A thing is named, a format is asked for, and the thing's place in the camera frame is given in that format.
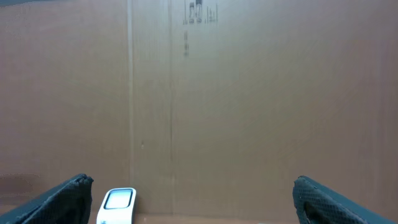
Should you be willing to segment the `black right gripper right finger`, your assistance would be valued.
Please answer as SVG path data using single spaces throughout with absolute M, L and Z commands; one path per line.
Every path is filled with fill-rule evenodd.
M 294 181 L 294 207 L 300 224 L 393 224 L 307 176 Z

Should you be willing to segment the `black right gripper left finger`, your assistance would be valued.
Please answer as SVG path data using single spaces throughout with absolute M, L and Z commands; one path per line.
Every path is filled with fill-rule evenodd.
M 93 179 L 78 174 L 1 215 L 1 224 L 87 224 Z

